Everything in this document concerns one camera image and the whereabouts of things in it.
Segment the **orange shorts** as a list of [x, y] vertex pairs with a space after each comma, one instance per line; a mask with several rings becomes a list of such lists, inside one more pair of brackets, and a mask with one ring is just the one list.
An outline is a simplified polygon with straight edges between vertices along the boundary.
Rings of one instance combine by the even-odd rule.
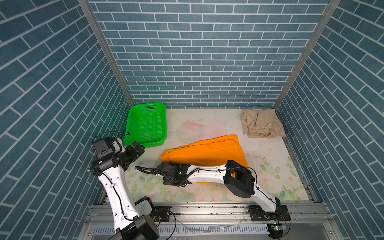
[[161, 156], [166, 163], [190, 164], [200, 167], [220, 166], [228, 160], [247, 167], [248, 163], [236, 135], [199, 141], [166, 151]]

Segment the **green plastic basket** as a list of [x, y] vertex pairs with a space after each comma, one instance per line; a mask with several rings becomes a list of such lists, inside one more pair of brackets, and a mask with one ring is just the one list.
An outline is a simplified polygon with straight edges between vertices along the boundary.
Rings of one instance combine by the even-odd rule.
[[163, 103], [141, 104], [129, 110], [125, 144], [137, 142], [145, 148], [164, 144], [167, 135], [166, 106]]

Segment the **beige shorts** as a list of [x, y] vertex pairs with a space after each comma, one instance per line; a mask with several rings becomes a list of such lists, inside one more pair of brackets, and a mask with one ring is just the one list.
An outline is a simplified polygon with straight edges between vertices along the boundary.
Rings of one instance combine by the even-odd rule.
[[285, 138], [283, 124], [275, 110], [243, 110], [241, 115], [243, 134], [249, 138], [274, 139]]

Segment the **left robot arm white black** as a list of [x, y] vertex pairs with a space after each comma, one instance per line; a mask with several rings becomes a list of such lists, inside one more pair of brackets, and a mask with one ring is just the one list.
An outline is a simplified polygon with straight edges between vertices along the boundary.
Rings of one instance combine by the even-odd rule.
[[149, 197], [134, 202], [125, 180], [125, 171], [145, 151], [137, 142], [127, 147], [118, 138], [92, 142], [95, 158], [89, 172], [102, 183], [113, 212], [115, 234], [111, 240], [157, 240], [160, 237]]

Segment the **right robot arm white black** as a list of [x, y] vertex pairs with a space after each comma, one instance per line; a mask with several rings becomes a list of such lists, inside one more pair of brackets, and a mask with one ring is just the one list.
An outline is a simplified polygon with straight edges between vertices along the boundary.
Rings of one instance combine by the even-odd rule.
[[163, 177], [164, 185], [175, 187], [197, 183], [222, 184], [235, 196], [251, 199], [256, 203], [249, 206], [253, 222], [291, 220], [287, 206], [282, 205], [279, 199], [264, 193], [252, 172], [235, 161], [229, 160], [224, 165], [214, 167], [163, 162], [152, 172]]

